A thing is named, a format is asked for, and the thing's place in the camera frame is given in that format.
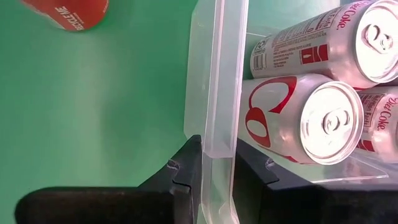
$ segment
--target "green background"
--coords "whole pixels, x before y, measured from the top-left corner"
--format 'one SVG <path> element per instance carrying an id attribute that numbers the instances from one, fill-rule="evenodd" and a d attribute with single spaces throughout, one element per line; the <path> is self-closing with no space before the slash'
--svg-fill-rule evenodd
<path id="1" fill-rule="evenodd" d="M 110 0 L 79 33 L 0 3 L 0 223 L 28 192 L 139 185 L 177 152 L 195 3 Z"/>

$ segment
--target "red can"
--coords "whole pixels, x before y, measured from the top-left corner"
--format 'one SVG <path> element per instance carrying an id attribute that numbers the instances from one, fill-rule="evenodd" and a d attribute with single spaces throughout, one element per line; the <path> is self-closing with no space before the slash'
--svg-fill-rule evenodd
<path id="1" fill-rule="evenodd" d="M 22 0 L 38 14 L 70 31 L 90 29 L 102 21 L 109 0 Z"/>

